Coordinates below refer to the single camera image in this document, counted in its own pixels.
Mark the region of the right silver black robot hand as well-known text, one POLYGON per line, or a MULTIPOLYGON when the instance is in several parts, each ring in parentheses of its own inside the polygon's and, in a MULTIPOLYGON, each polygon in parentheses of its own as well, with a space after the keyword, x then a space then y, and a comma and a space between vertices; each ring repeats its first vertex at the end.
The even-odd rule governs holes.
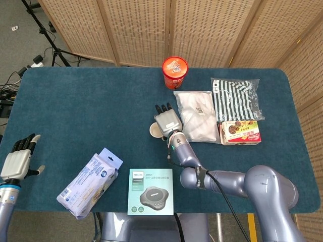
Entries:
POLYGON ((157 115, 154 116, 154 119, 164 137, 169 137, 174 131, 182 131, 182 122, 169 102, 166 105, 162 104, 161 106, 156 104, 155 109, 157 115))

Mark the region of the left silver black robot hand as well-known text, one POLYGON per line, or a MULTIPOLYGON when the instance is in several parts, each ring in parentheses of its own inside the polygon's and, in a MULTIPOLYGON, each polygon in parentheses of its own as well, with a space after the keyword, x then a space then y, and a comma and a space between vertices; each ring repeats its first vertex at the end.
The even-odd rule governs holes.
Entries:
POLYGON ((40 175, 45 170, 45 165, 36 170, 30 169, 30 160, 40 137, 41 135, 31 134, 13 145, 1 171, 3 181, 23 180, 28 176, 40 175))

